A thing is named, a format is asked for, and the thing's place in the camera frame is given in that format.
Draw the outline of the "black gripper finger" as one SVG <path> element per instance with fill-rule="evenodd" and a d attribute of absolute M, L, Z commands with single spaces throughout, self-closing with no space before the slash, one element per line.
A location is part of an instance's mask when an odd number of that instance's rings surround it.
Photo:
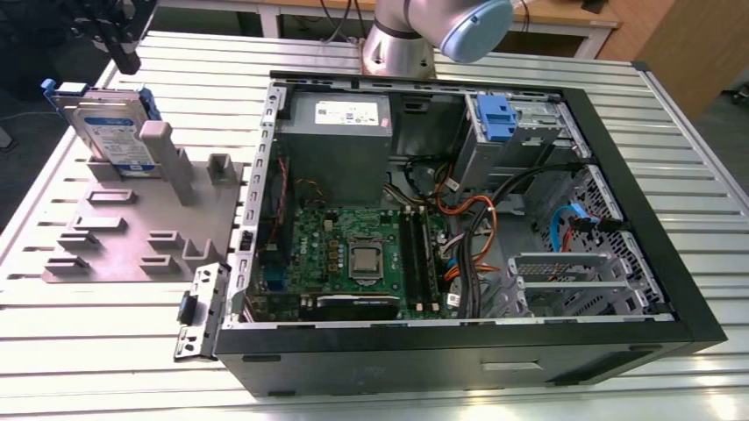
<path fill-rule="evenodd" d="M 136 73 L 140 69 L 140 58 L 136 53 L 137 40 L 122 39 L 120 46 L 124 53 L 124 59 L 122 63 L 118 65 L 118 71 L 121 73 Z"/>
<path fill-rule="evenodd" d="M 125 69 L 125 52 L 117 27 L 106 20 L 93 21 L 93 41 L 109 54 L 118 70 Z"/>

